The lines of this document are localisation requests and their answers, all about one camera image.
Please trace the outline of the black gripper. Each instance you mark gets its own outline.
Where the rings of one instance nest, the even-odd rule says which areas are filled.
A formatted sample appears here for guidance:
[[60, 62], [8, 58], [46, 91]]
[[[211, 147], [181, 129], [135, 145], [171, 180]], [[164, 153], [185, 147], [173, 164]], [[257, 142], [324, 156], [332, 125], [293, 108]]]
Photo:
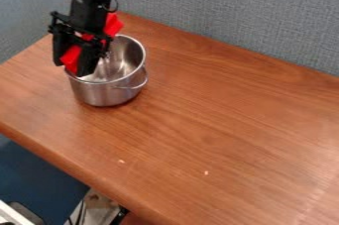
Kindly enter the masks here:
[[[115, 10], [109, 9], [111, 0], [72, 0], [69, 14], [57, 11], [50, 13], [49, 33], [53, 35], [53, 63], [61, 66], [61, 56], [72, 44], [81, 43], [80, 35], [95, 36], [95, 41], [107, 39], [103, 33], [105, 19]], [[83, 77], [95, 72], [103, 48], [96, 44], [83, 44], [77, 59], [76, 76]]]

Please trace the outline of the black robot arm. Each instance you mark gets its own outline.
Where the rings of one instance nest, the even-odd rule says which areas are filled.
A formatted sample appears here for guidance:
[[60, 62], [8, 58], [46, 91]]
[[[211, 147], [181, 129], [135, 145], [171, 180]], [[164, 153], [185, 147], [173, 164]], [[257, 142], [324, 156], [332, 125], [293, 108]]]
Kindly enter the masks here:
[[113, 35], [107, 30], [111, 0], [72, 0], [69, 14], [50, 13], [48, 32], [53, 36], [53, 63], [64, 66], [76, 77], [95, 72], [108, 52]]

